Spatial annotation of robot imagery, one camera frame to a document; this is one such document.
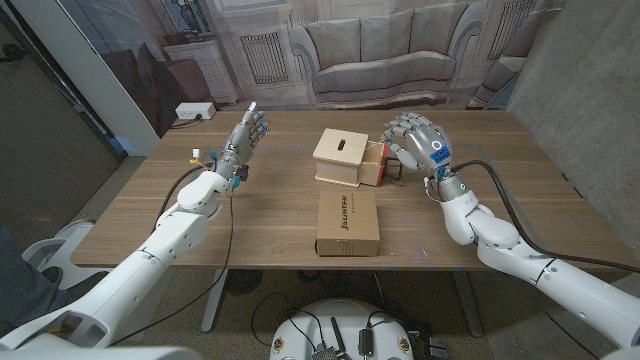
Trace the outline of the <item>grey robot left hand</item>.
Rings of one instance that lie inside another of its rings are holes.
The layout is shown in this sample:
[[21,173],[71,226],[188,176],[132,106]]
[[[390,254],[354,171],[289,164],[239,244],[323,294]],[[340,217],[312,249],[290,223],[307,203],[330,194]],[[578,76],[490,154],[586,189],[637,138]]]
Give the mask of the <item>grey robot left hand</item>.
[[246,165],[260,139],[269,131],[264,112],[256,111],[252,102],[241,121],[227,136],[215,172],[230,178],[240,167]]

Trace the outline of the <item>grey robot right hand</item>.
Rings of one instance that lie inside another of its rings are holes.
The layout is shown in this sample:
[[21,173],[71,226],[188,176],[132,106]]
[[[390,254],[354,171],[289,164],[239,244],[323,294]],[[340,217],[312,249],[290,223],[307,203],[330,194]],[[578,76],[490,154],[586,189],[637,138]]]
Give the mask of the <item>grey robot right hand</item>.
[[411,170],[426,168],[433,174],[452,161],[451,141],[445,131],[423,115],[403,113],[385,124],[381,141]]

